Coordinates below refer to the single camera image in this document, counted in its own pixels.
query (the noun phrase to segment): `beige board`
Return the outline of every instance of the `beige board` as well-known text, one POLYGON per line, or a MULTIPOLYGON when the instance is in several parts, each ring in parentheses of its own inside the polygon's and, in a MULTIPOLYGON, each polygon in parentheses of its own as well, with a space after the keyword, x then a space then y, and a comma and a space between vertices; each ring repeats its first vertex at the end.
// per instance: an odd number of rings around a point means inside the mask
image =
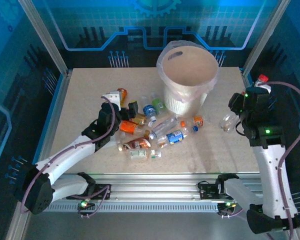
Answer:
MULTIPOLYGON (((51 154, 70 144, 98 117, 106 94, 117 88, 128 91, 126 103, 152 91, 163 96, 163 81, 155 67, 149 68, 75 68, 52 144, 51 154)), ((117 147, 101 149, 73 166, 67 173, 220 173, 258 172, 249 141, 235 132, 218 127, 229 112, 234 92, 244 87, 237 67, 219 69, 218 82, 208 94, 202 109, 204 126, 182 143, 162 149, 154 160, 128 160, 117 147)))

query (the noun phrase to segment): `plastic bag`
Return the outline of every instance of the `plastic bag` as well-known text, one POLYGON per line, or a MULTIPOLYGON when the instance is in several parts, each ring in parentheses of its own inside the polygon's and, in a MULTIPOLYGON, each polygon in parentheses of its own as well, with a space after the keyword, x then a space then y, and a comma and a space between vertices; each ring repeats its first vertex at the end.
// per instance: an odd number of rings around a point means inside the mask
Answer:
POLYGON ((188 103, 200 97, 203 93, 207 94, 217 83, 217 60, 203 46, 192 41, 178 40, 169 42, 161 52, 156 62, 156 67, 161 79, 171 91, 174 99, 181 101, 182 103, 188 103), (176 62, 177 58, 179 58, 177 61, 181 63, 184 62, 184 64, 173 66, 175 64, 173 62, 176 62), (208 65, 205 66, 207 68, 206 71, 209 72, 207 74, 203 70, 204 63, 208 63, 208 65), (175 79, 170 79, 164 70, 164 68, 166 68, 167 71, 167 66, 169 64, 173 66, 173 71, 180 71, 178 76, 183 77, 185 81, 187 81, 187 78, 191 79, 191 75, 200 76, 200 74, 203 76, 202 80, 194 80, 194 82, 197 81, 195 84, 184 84, 183 82, 175 81, 175 79))

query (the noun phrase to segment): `trash bin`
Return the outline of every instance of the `trash bin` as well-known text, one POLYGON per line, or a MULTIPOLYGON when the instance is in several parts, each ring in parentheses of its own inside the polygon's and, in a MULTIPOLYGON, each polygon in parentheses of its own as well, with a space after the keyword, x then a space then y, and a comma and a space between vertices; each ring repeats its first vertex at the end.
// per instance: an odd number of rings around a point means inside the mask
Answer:
POLYGON ((165 83, 164 103, 180 116, 195 115, 217 83, 217 60, 191 41, 171 41, 156 66, 165 83))

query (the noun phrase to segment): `glass panel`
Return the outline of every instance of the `glass panel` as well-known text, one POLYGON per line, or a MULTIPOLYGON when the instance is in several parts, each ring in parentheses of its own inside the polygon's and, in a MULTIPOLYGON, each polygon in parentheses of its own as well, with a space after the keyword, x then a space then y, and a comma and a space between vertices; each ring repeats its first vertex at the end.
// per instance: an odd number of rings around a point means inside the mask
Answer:
MULTIPOLYGON (((300 0, 290 2, 252 68, 253 80, 259 74, 267 75, 271 81, 283 81, 300 88, 300 0)), ((290 146, 300 134, 300 97, 287 87, 274 87, 274 93, 275 110, 284 127, 286 145, 290 146)), ((296 193, 300 189, 300 143, 287 157, 286 169, 291 193, 296 193)))
POLYGON ((278 0, 36 0, 68 68, 155 67, 173 40, 242 67, 278 0))
POLYGON ((0 239, 17 203, 18 170, 32 163, 45 124, 52 76, 59 72, 18 1, 0 1, 0 239))

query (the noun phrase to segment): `plastic bottle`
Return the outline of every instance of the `plastic bottle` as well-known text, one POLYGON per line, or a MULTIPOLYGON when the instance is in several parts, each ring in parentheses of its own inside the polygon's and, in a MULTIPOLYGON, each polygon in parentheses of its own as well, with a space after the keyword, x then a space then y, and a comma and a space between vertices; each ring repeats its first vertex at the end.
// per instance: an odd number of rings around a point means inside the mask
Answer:
POLYGON ((148 123, 146 115, 141 113, 137 113, 135 115, 135 118, 130 119, 130 122, 138 124, 139 126, 144 126, 148 123))
POLYGON ((156 126, 154 129, 152 129, 151 133, 149 134, 149 138, 151 140, 163 136, 166 133, 168 133, 168 131, 172 128, 174 128, 175 126, 177 126, 179 123, 177 117, 174 116, 170 116, 169 118, 167 118, 165 121, 163 121, 162 123, 160 123, 158 126, 156 126))
POLYGON ((204 120, 201 115, 189 117, 184 120, 180 119, 179 121, 182 128, 193 127, 193 126, 197 126, 198 128, 200 128, 204 125, 204 120))
POLYGON ((122 132, 140 136, 140 137, 148 137, 149 133, 150 133, 149 130, 146 130, 130 121, 122 121, 122 123, 120 125, 120 130, 122 132))
POLYGON ((139 137, 128 142, 119 142, 119 151, 129 150, 129 149, 148 149, 151 148, 151 143, 148 137, 139 137))
POLYGON ((163 137, 160 137, 157 141, 159 148, 164 148, 169 145, 173 145, 177 142, 181 142, 185 137, 191 133, 197 132, 199 129, 197 126, 183 127, 177 131, 171 132, 163 137))
POLYGON ((141 106, 144 115, 147 119, 149 119, 148 126, 151 127, 152 124, 157 121, 155 107, 151 105, 151 102, 147 96, 141 97, 141 106))
POLYGON ((153 149, 129 149, 128 157, 130 159, 148 159, 148 158, 161 158, 161 150, 153 150, 153 149))
POLYGON ((150 98, 157 115, 165 115, 168 113, 168 109, 166 108, 166 105, 160 100, 158 94, 152 92, 150 98))

